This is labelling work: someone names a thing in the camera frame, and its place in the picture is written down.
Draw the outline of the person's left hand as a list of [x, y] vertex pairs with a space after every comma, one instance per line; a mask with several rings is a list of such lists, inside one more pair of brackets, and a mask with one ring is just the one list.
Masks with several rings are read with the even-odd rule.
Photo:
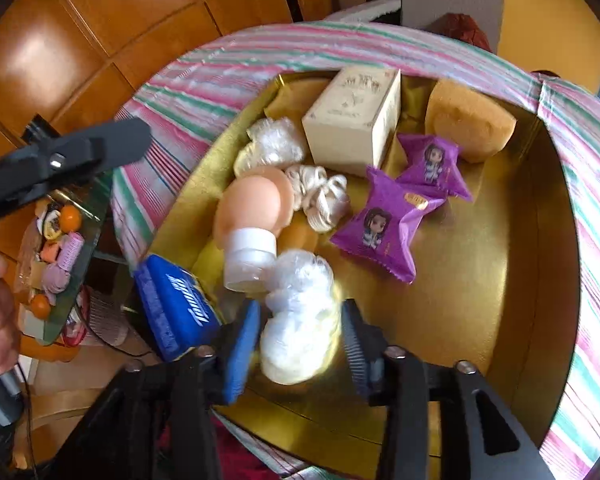
[[6, 271], [7, 262], [0, 255], [0, 375], [16, 366], [20, 347], [15, 300], [4, 280]]

